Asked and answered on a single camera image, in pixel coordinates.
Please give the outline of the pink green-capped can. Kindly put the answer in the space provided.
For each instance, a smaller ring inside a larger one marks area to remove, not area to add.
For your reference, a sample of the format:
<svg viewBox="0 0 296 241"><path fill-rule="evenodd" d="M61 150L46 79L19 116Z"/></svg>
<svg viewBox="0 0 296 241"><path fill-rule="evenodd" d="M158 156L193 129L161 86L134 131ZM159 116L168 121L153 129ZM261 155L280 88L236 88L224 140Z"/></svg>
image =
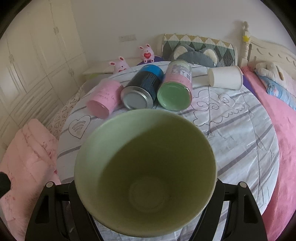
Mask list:
<svg viewBox="0 0 296 241"><path fill-rule="evenodd" d="M192 68L184 60L172 61L158 89L159 104L170 111L187 109L192 101Z"/></svg>

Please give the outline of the white grey-striped quilt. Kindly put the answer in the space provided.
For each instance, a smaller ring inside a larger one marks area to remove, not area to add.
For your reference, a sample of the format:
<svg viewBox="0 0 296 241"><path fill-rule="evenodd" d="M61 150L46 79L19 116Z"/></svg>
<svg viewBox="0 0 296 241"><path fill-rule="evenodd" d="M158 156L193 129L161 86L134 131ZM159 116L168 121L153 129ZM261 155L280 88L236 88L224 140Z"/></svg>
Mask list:
<svg viewBox="0 0 296 241"><path fill-rule="evenodd" d="M261 213L266 210L280 166L278 139L259 100L246 88L230 90L208 84L208 69L192 66L193 101L180 116L196 125L215 155L218 177L224 183L247 183ZM86 108L93 88L103 79L90 77L59 137L57 172L62 183L74 178L75 159L85 139L103 123Z"/></svg>

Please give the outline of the heart-patterned cloth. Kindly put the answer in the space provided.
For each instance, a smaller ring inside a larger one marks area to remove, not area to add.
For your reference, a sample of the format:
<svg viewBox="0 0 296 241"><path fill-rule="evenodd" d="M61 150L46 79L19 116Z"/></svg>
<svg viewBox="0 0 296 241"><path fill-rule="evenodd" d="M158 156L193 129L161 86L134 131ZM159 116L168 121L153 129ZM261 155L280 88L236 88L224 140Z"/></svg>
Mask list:
<svg viewBox="0 0 296 241"><path fill-rule="evenodd" d="M63 126L65 125L68 116L78 101L85 95L85 83L79 88L78 92L72 96L67 103L54 115L53 119L46 126L49 132L58 140Z"/></svg>

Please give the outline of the cream wardrobe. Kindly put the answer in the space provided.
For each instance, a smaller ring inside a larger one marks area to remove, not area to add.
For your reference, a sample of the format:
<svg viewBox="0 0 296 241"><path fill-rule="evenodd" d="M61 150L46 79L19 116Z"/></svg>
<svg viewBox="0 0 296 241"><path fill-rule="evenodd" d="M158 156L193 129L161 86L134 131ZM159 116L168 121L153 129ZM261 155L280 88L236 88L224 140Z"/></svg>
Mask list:
<svg viewBox="0 0 296 241"><path fill-rule="evenodd" d="M88 68L70 1L32 1L1 37L1 153L36 118L47 126Z"/></svg>

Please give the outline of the pink fleece blanket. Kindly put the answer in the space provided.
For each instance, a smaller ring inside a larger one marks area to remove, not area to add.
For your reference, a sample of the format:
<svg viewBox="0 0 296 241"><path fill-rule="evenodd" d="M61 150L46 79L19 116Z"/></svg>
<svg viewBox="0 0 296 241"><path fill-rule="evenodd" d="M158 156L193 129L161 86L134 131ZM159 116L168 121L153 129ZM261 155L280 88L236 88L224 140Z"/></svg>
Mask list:
<svg viewBox="0 0 296 241"><path fill-rule="evenodd" d="M278 139L280 168L277 183L263 213L267 238L276 240L295 212L295 110L277 97L269 95L249 66L241 70L271 118Z"/></svg>

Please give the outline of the cream bedside shelf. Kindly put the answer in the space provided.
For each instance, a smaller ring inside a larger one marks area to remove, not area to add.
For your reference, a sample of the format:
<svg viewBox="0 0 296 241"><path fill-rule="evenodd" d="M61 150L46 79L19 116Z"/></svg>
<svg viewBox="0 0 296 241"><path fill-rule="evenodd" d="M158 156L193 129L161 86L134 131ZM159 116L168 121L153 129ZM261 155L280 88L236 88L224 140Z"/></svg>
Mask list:
<svg viewBox="0 0 296 241"><path fill-rule="evenodd" d="M114 66L110 65L109 62L119 62L121 61L119 58L115 60L107 60L107 61L99 61L92 65L89 69L83 72L83 75L91 75L91 74L112 74L114 73ZM128 64L128 66L133 67L137 66L141 62L140 58L124 58L124 61Z"/></svg>

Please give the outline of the diamond-patterned cushion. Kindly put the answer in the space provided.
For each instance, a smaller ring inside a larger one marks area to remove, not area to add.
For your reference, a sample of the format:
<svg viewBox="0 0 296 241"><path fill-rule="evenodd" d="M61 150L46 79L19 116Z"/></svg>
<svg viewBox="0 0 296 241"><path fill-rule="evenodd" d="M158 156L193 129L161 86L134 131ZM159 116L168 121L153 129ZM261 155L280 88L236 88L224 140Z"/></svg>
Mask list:
<svg viewBox="0 0 296 241"><path fill-rule="evenodd" d="M210 37L189 34L163 34L159 36L158 52L164 60L168 60L175 47L187 44L196 51L204 48L214 50L222 66L237 65L237 49L229 42Z"/></svg>

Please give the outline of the grey cat plush pillow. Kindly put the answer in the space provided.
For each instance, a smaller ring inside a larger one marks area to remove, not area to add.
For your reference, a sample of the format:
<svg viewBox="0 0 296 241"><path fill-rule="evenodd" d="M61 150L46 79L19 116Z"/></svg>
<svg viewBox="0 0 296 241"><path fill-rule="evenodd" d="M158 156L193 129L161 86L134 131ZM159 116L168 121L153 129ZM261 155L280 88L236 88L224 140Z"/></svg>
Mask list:
<svg viewBox="0 0 296 241"><path fill-rule="evenodd" d="M170 61L184 60L189 64L197 64L205 67L221 67L218 55L210 48L203 48L196 51L186 44L180 44L175 47L170 55Z"/></svg>

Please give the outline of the white paper cup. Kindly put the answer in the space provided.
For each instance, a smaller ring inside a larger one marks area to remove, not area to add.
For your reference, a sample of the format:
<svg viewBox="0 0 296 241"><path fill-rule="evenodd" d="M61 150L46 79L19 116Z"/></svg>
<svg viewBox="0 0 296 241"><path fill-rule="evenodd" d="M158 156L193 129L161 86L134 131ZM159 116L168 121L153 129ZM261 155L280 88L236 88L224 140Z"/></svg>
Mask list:
<svg viewBox="0 0 296 241"><path fill-rule="evenodd" d="M239 90L243 85L243 74L238 66L208 69L211 87Z"/></svg>

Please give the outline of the pale green paper cup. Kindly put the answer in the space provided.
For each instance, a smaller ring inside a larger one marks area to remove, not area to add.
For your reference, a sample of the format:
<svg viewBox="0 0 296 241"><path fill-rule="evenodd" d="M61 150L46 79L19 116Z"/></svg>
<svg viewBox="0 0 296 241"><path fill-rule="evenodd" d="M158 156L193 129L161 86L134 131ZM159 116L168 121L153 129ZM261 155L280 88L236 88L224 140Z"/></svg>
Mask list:
<svg viewBox="0 0 296 241"><path fill-rule="evenodd" d="M211 146L190 121L139 109L99 126L75 161L77 193L115 232L158 237L187 225L208 204L217 168Z"/></svg>

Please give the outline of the pink bunny toy front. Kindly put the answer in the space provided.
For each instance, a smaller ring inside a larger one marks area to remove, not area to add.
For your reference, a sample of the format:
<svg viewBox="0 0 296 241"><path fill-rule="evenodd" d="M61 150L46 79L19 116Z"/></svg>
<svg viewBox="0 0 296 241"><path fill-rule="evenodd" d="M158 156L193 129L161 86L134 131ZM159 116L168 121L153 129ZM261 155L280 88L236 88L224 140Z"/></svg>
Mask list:
<svg viewBox="0 0 296 241"><path fill-rule="evenodd" d="M126 60L121 56L119 56L117 60L110 61L109 65L113 67L114 74L122 72L122 71L130 68L130 66L128 65Z"/></svg>

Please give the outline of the pink paper cup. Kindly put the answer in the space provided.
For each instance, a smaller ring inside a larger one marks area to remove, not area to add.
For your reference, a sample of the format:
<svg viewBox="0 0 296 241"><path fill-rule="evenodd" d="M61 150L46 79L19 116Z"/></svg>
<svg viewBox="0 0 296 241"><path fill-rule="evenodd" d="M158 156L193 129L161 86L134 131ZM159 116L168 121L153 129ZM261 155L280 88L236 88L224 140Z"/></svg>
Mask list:
<svg viewBox="0 0 296 241"><path fill-rule="evenodd" d="M101 80L86 103L88 110L97 118L108 118L120 105L122 90L123 85L116 80L108 78Z"/></svg>

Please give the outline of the white plush toy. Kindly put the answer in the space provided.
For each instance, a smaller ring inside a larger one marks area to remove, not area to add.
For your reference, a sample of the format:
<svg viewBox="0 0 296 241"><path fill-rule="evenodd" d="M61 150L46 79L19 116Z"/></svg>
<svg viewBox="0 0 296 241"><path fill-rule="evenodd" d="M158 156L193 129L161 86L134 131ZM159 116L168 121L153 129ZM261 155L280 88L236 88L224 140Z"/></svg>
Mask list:
<svg viewBox="0 0 296 241"><path fill-rule="evenodd" d="M276 82L289 93L295 96L295 79L274 62L260 62L255 65L255 70L260 76Z"/></svg>

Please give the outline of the black blue-topped can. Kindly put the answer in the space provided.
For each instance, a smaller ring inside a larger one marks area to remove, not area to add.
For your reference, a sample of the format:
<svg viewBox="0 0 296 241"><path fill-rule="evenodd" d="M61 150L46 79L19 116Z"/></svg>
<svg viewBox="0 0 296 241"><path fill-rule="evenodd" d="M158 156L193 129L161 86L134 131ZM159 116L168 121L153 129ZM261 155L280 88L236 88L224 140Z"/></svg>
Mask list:
<svg viewBox="0 0 296 241"><path fill-rule="evenodd" d="M164 73L159 66L143 66L120 94L124 106L131 110L153 108L163 78Z"/></svg>

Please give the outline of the pink bunny toy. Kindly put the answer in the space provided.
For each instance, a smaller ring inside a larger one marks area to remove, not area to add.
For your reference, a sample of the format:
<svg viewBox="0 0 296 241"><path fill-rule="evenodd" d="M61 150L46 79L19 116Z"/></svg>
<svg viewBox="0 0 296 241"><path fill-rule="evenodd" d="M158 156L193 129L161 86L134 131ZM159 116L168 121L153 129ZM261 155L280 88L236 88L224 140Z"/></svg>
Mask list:
<svg viewBox="0 0 296 241"><path fill-rule="evenodd" d="M154 52L149 44L146 44L144 47L139 46L140 52L140 59L143 63L154 63Z"/></svg>
<svg viewBox="0 0 296 241"><path fill-rule="evenodd" d="M117 60L110 61L109 65L113 67L114 74L122 72L122 71L130 68L130 66L128 65L126 60L121 56L119 56Z"/></svg>

